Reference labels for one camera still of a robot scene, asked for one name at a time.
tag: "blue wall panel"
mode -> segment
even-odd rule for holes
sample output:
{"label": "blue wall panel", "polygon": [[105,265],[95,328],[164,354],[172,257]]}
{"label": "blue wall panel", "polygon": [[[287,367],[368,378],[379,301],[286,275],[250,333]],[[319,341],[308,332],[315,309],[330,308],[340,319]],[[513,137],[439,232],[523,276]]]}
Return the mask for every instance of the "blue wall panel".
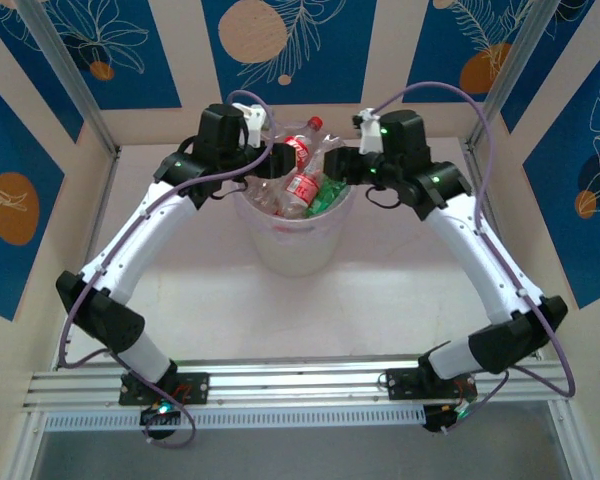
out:
{"label": "blue wall panel", "polygon": [[[101,109],[181,106],[147,0],[48,0],[42,5]],[[76,140],[80,114],[18,13],[2,3],[0,38]]]}
{"label": "blue wall panel", "polygon": [[571,288],[600,298],[600,62],[524,164]]}
{"label": "blue wall panel", "polygon": [[[593,0],[563,0],[508,106],[511,125],[524,112]],[[476,100],[491,89],[533,0],[431,0],[407,84],[436,80]],[[450,92],[418,90],[406,102],[461,102]]]}
{"label": "blue wall panel", "polygon": [[272,104],[358,103],[375,0],[203,0],[223,98],[249,88]]}
{"label": "blue wall panel", "polygon": [[0,97],[0,316],[13,320],[64,174]]}

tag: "gray floor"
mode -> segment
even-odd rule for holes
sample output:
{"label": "gray floor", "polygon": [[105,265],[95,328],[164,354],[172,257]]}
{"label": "gray floor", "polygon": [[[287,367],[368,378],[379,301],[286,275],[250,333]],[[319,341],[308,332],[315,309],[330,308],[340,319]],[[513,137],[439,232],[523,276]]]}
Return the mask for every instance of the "gray floor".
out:
{"label": "gray floor", "polygon": [[422,427],[202,430],[165,451],[138,432],[46,434],[33,478],[384,480],[570,478],[543,404],[491,404],[448,437]]}

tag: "red bottle label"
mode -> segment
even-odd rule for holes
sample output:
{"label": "red bottle label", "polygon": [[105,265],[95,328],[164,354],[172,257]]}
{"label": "red bottle label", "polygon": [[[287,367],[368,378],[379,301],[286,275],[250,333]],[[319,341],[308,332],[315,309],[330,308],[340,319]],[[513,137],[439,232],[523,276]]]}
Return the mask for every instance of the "red bottle label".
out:
{"label": "red bottle label", "polygon": [[318,190],[320,190],[320,187],[315,180],[302,174],[293,177],[293,180],[291,180],[291,183],[287,187],[287,192],[292,193],[302,200],[306,207],[316,197]]}
{"label": "red bottle label", "polygon": [[304,170],[304,167],[307,166],[307,160],[309,160],[307,146],[295,137],[287,137],[284,143],[296,149],[296,167],[298,167],[298,170]]}

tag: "cable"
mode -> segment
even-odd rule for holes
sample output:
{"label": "cable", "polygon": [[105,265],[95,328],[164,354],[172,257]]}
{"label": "cable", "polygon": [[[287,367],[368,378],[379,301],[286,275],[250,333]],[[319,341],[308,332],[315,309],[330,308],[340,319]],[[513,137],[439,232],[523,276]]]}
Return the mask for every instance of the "cable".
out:
{"label": "cable", "polygon": [[224,198],[228,197],[229,195],[233,195],[234,193],[246,192],[247,188],[249,188],[249,185],[247,185],[247,181],[242,180],[240,183],[242,184],[242,187],[234,188],[233,190],[225,193],[224,195],[216,195],[215,193],[212,193],[211,195],[209,195],[209,198],[212,200],[223,200]]}
{"label": "cable", "polygon": [[[248,97],[251,97],[253,100],[255,100],[258,104],[260,104],[262,106],[262,108],[264,109],[268,118],[271,118],[271,119],[273,118],[273,112],[271,111],[271,108],[269,107],[269,105],[267,105],[264,102],[264,100],[262,100],[259,96],[255,95],[251,92],[248,92],[246,90],[236,90],[236,91],[232,92],[231,94],[229,94],[229,97],[227,98],[227,103],[229,103],[229,104],[233,103],[233,99],[238,95],[246,95]],[[135,372],[120,357],[115,355],[113,352],[110,352],[106,348],[102,348],[93,353],[90,353],[89,355],[78,360],[77,362],[74,362],[74,363],[67,362],[66,347],[67,347],[67,338],[69,336],[69,330],[71,329],[71,325],[73,324],[76,314],[78,313],[78,310],[82,306],[85,298],[91,291],[91,288],[93,288],[93,286],[98,281],[100,276],[106,271],[107,266],[111,263],[111,261],[113,260],[115,255],[120,251],[120,249],[124,246],[124,244],[129,240],[131,235],[142,224],[142,222],[144,222],[147,218],[149,218],[149,215],[151,214],[151,212],[153,212],[154,210],[159,208],[160,205],[165,200],[167,200],[168,198],[170,198],[174,195],[177,195],[178,192],[180,192],[181,190],[183,190],[185,188],[189,188],[189,187],[192,187],[193,185],[198,185],[200,183],[205,183],[205,182],[228,180],[228,179],[231,179],[234,177],[244,175],[244,174],[248,173],[249,171],[253,170],[258,165],[260,165],[271,153],[271,150],[273,149],[273,144],[275,141],[275,136],[276,136],[275,122],[272,122],[271,123],[271,136],[270,136],[269,140],[267,141],[267,146],[266,146],[264,152],[262,152],[262,154],[257,159],[255,159],[253,162],[251,162],[248,165],[245,165],[242,168],[238,168],[238,169],[232,170],[230,172],[217,173],[214,175],[208,175],[205,177],[198,177],[198,178],[193,178],[191,180],[187,180],[186,182],[183,182],[180,185],[177,185],[177,186],[171,188],[169,191],[165,192],[157,200],[155,200],[153,203],[151,203],[146,208],[146,216],[138,216],[138,218],[136,218],[134,220],[134,222],[129,226],[129,228],[121,235],[120,239],[112,246],[108,255],[102,260],[101,269],[94,273],[93,277],[91,277],[89,282],[87,282],[85,287],[82,289],[82,291],[78,295],[78,298],[76,299],[75,303],[69,310],[69,314],[67,315],[67,319],[64,323],[64,327],[62,329],[62,334],[60,336],[60,346],[58,349],[58,357],[59,357],[58,365],[59,366],[61,366],[63,368],[67,368],[67,369],[78,368],[78,367],[84,365],[85,363],[87,363],[89,360],[91,360],[96,355],[99,355],[101,353],[109,353],[111,355],[111,357],[114,360],[116,360],[123,368],[125,368],[131,375],[133,375],[137,380],[139,380],[145,386],[147,386],[148,388],[153,390],[155,393],[160,395],[162,398],[167,400],[169,403],[173,404],[191,422],[191,428],[192,428],[191,435],[183,442],[175,443],[175,444],[169,444],[166,442],[156,442],[154,439],[151,439],[149,437],[149,425],[147,424],[143,431],[144,431],[145,436],[147,437],[148,443],[151,443],[153,445],[156,445],[156,446],[159,446],[162,448],[180,448],[180,447],[186,446],[193,440],[193,438],[195,437],[195,433],[196,433],[195,421],[194,421],[193,417],[187,411],[187,409],[185,408],[185,406],[183,404],[178,402],[175,398],[173,398],[171,395],[169,395],[167,392],[165,392],[161,388],[159,388],[156,385],[154,385],[153,383],[151,383],[149,380],[144,378],[138,372]]]}
{"label": "cable", "polygon": [[460,425],[464,424],[464,422],[466,422],[471,417],[473,417],[478,410],[480,410],[482,407],[484,407],[487,404],[487,402],[489,400],[491,400],[495,396],[495,394],[498,393],[502,389],[502,387],[504,387],[504,384],[507,383],[508,380],[509,380],[509,370],[505,370],[504,377],[502,378],[500,383],[498,385],[496,385],[496,387],[493,390],[491,390],[482,400],[480,400],[480,402],[477,403],[476,406],[473,407],[473,409],[471,409],[471,412],[469,413],[469,415],[464,417],[464,419],[462,419],[460,421],[460,423],[458,423],[456,421],[455,424],[449,426],[448,428],[445,428],[443,430],[444,434],[446,435],[447,432],[450,432],[451,430],[458,428]]}
{"label": "cable", "polygon": [[[478,190],[478,195],[476,197],[476,205],[475,205],[475,210],[474,210],[476,230],[480,233],[480,238],[482,238],[482,240],[485,242],[485,244],[487,245],[487,248],[489,248],[489,250],[494,255],[494,257],[496,258],[496,260],[498,261],[500,266],[503,268],[503,270],[505,271],[507,276],[511,279],[511,282],[516,287],[516,289],[518,289],[518,290],[524,289],[522,282],[520,282],[520,279],[518,278],[518,276],[513,272],[513,270],[511,269],[511,267],[505,260],[505,258],[498,251],[498,249],[496,248],[494,243],[491,241],[489,236],[482,229],[482,218],[481,218],[482,217],[481,216],[482,204],[484,203],[484,199],[485,199],[485,196],[487,193],[487,186],[489,184],[489,180],[491,179],[491,174],[493,171],[493,163],[495,160],[495,157],[494,157],[495,142],[493,140],[493,132],[491,130],[491,125],[489,125],[489,121],[487,120],[487,117],[485,116],[484,112],[482,111],[482,108],[480,107],[480,105],[478,105],[478,103],[473,98],[471,98],[471,96],[469,96],[467,93],[465,93],[464,91],[462,91],[461,89],[459,89],[458,87],[455,87],[453,85],[449,85],[449,84],[442,83],[442,82],[419,82],[419,83],[414,83],[413,85],[409,85],[408,87],[404,88],[402,91],[398,92],[397,94],[395,94],[394,96],[389,98],[387,101],[385,101],[384,103],[380,104],[378,107],[373,109],[371,111],[371,113],[374,115],[377,114],[380,110],[384,109],[387,105],[393,103],[395,100],[403,97],[407,93],[410,93],[414,90],[419,90],[421,88],[432,88],[432,87],[433,88],[441,88],[443,90],[448,90],[448,91],[451,91],[451,92],[459,95],[460,97],[462,97],[475,110],[475,112],[478,114],[478,118],[480,119],[480,122],[484,126],[484,130],[487,134],[487,142],[489,144],[489,158],[487,161],[487,167],[485,169],[485,174],[484,174],[484,177],[482,180],[482,185],[480,185],[480,189]],[[565,376],[567,377],[567,384],[569,386],[569,389],[565,391],[565,390],[561,389],[560,387],[551,383],[546,378],[543,378],[542,376],[531,372],[530,370],[528,370],[525,367],[514,366],[513,368],[515,368],[516,370],[518,370],[522,373],[525,373],[526,375],[529,375],[530,377],[539,381],[540,383],[547,386],[554,392],[557,392],[558,394],[562,395],[563,397],[566,397],[566,398],[573,397],[576,393],[575,379],[573,377],[573,372],[571,370],[571,366],[569,365],[569,361],[567,360],[566,354],[564,353],[564,350],[562,348],[562,345],[560,344],[560,341],[558,340],[558,337],[556,336],[555,332],[551,328],[551,325],[549,325],[549,322],[547,321],[547,319],[544,316],[544,314],[542,313],[542,311],[537,307],[537,305],[531,299],[531,297],[529,297],[529,295],[524,295],[522,298],[524,299],[525,303],[527,303],[527,305],[529,306],[531,311],[535,314],[538,321],[542,325],[542,328],[544,328],[545,332],[547,333],[547,336],[551,340],[551,344],[556,349],[556,353],[558,354],[560,364],[562,365]],[[505,375],[505,378],[506,379],[509,378],[508,372]],[[504,385],[505,382],[506,382],[506,380],[504,380],[501,385],[496,387],[496,389],[494,389],[494,391],[492,393],[495,394],[495,392],[497,392],[497,390],[502,388],[502,385]],[[486,399],[491,398],[492,396],[493,395],[489,394],[485,398]]]}
{"label": "cable", "polygon": [[380,207],[380,208],[384,208],[385,210],[393,210],[394,208],[398,208],[400,205],[402,205],[402,201],[398,200],[396,203],[394,203],[393,205],[383,205],[382,203],[374,200],[371,198],[370,194],[371,192],[381,192],[384,191],[384,188],[380,189],[378,187],[376,187],[375,185],[373,187],[369,187],[367,189],[366,192],[364,192],[364,197],[369,200],[371,203],[373,203],[374,205]]}

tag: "orange circle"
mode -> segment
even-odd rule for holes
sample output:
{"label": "orange circle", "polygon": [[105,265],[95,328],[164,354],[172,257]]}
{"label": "orange circle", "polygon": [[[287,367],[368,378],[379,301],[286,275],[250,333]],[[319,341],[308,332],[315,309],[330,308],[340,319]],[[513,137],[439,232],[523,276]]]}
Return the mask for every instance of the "orange circle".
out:
{"label": "orange circle", "polygon": [[596,213],[596,196],[589,190],[581,191],[576,197],[576,212],[585,220]]}
{"label": "orange circle", "polygon": [[91,72],[91,75],[96,77],[98,80],[102,80],[103,82],[108,82],[115,74],[113,68],[111,68],[108,63],[104,63],[99,60],[89,65],[89,71]]}
{"label": "orange circle", "polygon": [[511,44],[499,43],[471,57],[462,67],[460,88],[474,95],[491,90],[510,49]]}
{"label": "orange circle", "polygon": [[291,77],[289,75],[280,75],[278,77],[278,83],[283,87],[291,84]]}
{"label": "orange circle", "polygon": [[36,233],[39,217],[38,194],[29,179],[14,172],[1,174],[0,238],[11,245],[26,245]]}
{"label": "orange circle", "polygon": [[240,0],[218,23],[220,43],[242,63],[271,60],[287,45],[287,27],[280,14],[262,0]]}

